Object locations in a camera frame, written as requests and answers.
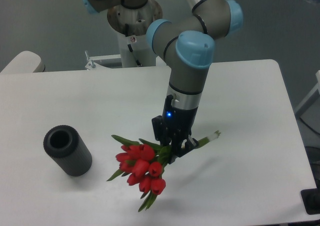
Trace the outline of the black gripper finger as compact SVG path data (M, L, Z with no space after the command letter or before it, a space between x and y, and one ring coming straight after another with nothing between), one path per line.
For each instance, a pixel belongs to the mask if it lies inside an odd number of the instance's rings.
M168 163L174 163L178 157L183 157L198 146L199 142L188 133L175 133L171 141L171 155Z
M169 128L166 126L163 117L157 116L151 120L156 141L159 141L162 146L168 146L171 142L169 138Z

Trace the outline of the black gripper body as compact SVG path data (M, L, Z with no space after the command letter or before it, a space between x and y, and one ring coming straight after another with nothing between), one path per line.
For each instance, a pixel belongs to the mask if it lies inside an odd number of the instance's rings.
M164 128L168 129L168 137L171 139L186 139L191 135L192 126L198 107L185 110L172 106L173 95L167 95L163 109Z

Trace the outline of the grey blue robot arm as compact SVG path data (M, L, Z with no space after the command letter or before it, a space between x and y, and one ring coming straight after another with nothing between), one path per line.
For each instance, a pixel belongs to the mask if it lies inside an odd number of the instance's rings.
M163 19L155 0L82 0L89 13L107 12L122 66L148 67L161 58L171 69L164 109L152 120L154 136L170 147L169 163L199 148L191 130L199 107L215 41L243 25L233 0L187 0L192 15L180 23Z

